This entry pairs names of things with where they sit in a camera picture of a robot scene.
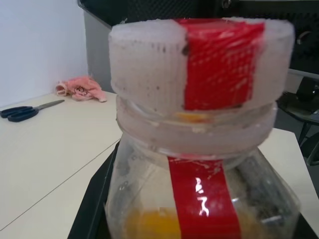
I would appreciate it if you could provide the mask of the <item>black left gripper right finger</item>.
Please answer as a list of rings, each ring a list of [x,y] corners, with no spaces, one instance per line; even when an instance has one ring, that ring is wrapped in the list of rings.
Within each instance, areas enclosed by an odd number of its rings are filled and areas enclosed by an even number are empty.
[[[302,216],[297,196],[264,157],[246,157],[235,172],[242,238],[318,238]]]

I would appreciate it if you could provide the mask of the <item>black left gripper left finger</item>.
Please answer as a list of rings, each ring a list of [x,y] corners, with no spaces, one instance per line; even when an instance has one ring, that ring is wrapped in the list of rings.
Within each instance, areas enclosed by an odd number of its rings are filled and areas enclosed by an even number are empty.
[[[71,227],[71,239],[110,239],[104,211],[119,143],[91,178]]]

